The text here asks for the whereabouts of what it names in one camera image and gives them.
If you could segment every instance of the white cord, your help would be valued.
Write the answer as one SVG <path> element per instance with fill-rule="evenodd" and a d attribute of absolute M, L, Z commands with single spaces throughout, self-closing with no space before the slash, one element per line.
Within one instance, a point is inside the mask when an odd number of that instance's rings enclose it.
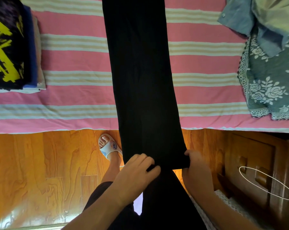
<path fill-rule="evenodd" d="M 250 167 L 246 167 L 246 166 L 240 166 L 239 167 L 239 173 L 241 174 L 241 176 L 244 178 L 244 179 L 246 179 L 248 182 L 250 182 L 247 178 L 245 178 L 243 175 L 242 175 L 242 172 L 240 171 L 240 169 L 241 168 L 248 168 L 248 169 L 252 169 L 252 170 L 256 170 L 256 171 L 259 171 L 260 173 L 262 173 L 262 174 L 265 174 L 265 173 L 263 173 L 262 171 L 260 171 L 260 170 L 257 170 L 257 169 L 254 169 L 254 168 L 250 168 Z M 272 179 L 274 179 L 274 180 L 276 180 L 277 182 L 279 182 L 279 183 L 281 183 L 282 185 L 284 185 L 282 182 L 280 182 L 279 180 L 277 180 L 277 179 L 275 179 L 275 178 L 273 178 L 272 176 L 269 176 L 268 174 L 265 174 L 265 175 L 267 175 L 268 177 L 270 177 L 270 178 L 272 178 Z M 271 195 L 274 195 L 274 196 L 277 196 L 277 197 L 279 197 L 279 198 L 282 198 L 282 199 L 285 199 L 285 200 L 288 200 L 289 201 L 289 199 L 288 198 L 284 198 L 284 197 L 281 197 L 281 196 L 278 196 L 278 195 L 275 195 L 275 194 L 273 194 L 273 193 L 270 193 L 270 192 L 268 192 L 268 191 L 266 191 L 266 190 L 264 190 L 263 188 L 261 188 L 261 187 L 259 187 L 258 185 L 255 185 L 256 187 L 258 187 L 258 188 L 260 188 L 260 189 L 262 189 L 263 191 L 265 191 L 265 192 L 267 192 L 267 193 L 269 193 L 269 194 L 271 194 Z"/>

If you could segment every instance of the forearm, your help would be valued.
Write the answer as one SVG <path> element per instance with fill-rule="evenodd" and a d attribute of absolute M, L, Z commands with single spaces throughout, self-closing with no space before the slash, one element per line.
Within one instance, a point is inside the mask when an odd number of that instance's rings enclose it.
<path fill-rule="evenodd" d="M 231 209 L 215 194 L 203 195 L 203 197 L 198 199 L 193 198 L 221 230 L 259 230 L 253 223 Z"/>
<path fill-rule="evenodd" d="M 90 207 L 67 224 L 64 230 L 107 229 L 124 208 L 113 193 L 110 186 Z"/>

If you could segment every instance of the black shorts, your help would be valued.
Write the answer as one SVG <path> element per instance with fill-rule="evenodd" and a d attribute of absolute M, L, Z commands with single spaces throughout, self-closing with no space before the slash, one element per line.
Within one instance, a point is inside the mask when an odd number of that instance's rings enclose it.
<path fill-rule="evenodd" d="M 85 209 L 112 184 L 101 183 L 90 196 Z M 172 170 L 161 171 L 143 192 L 142 213 L 127 205 L 108 229 L 206 229 L 189 195 Z"/>

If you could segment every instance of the white slide sandal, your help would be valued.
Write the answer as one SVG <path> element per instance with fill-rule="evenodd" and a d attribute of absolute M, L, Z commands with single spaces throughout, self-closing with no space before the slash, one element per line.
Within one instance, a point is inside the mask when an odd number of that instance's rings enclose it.
<path fill-rule="evenodd" d="M 102 134 L 99 138 L 99 142 L 100 142 L 100 139 L 103 137 L 103 136 L 107 136 L 109 138 L 109 141 L 106 145 L 104 145 L 103 148 L 100 148 L 100 151 L 101 153 L 107 158 L 108 154 L 110 154 L 111 152 L 114 152 L 114 151 L 118 151 L 122 156 L 122 150 L 119 148 L 119 146 L 117 145 L 117 143 L 115 142 L 115 140 L 108 134 Z"/>

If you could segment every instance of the pink striped bedsheet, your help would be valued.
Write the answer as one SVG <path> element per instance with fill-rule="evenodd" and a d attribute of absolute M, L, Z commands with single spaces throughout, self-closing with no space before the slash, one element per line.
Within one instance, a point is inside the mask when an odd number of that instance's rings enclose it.
<path fill-rule="evenodd" d="M 0 93 L 0 133 L 118 129 L 101 0 L 22 1 L 39 21 L 47 90 Z M 248 111 L 237 78 L 246 39 L 217 22 L 225 0 L 165 5 L 182 128 L 289 132 L 289 120 Z"/>

